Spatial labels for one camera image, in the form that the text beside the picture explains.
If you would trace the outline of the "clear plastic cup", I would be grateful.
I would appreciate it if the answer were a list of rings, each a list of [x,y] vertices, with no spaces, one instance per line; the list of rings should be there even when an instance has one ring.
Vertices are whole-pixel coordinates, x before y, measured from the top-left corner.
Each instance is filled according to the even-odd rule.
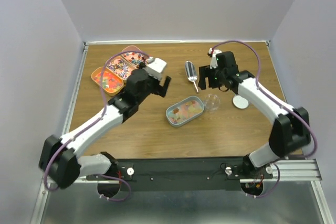
[[[220,98],[215,94],[208,94],[204,99],[204,107],[208,113],[214,113],[221,104]]]

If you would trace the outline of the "metal scoop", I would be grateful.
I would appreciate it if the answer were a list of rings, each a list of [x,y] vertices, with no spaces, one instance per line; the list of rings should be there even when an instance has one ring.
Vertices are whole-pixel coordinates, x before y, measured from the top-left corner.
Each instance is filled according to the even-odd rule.
[[[198,80],[198,75],[196,72],[195,65],[191,61],[186,61],[184,67],[188,81],[193,83],[196,93],[199,93],[199,89],[196,84],[196,81]]]

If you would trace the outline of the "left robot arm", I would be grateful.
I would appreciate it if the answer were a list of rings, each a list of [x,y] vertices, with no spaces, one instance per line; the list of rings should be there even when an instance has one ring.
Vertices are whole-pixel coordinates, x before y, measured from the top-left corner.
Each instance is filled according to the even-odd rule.
[[[133,70],[122,90],[95,116],[61,137],[48,137],[39,161],[44,180],[51,178],[59,188],[65,189],[79,177],[100,174],[104,179],[112,179],[117,171],[112,157],[83,153],[110,129],[133,116],[149,95],[165,97],[171,81],[166,77],[164,85],[160,85],[165,67],[165,61],[155,58],[145,67]]]

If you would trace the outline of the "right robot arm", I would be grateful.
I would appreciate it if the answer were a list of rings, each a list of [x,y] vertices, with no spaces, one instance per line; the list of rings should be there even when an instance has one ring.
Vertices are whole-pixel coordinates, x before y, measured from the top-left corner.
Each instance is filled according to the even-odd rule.
[[[268,143],[243,157],[240,172],[252,178],[260,169],[311,142],[309,115],[303,107],[294,108],[266,90],[247,70],[240,71],[231,51],[215,50],[209,65],[199,67],[198,87],[234,92],[254,105],[272,124]]]

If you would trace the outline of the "grey candy tray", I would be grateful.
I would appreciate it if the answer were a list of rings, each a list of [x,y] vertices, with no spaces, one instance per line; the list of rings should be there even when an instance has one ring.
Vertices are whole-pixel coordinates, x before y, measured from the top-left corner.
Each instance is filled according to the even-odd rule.
[[[204,112],[204,104],[197,96],[190,96],[166,109],[165,116],[173,127],[181,127]]]

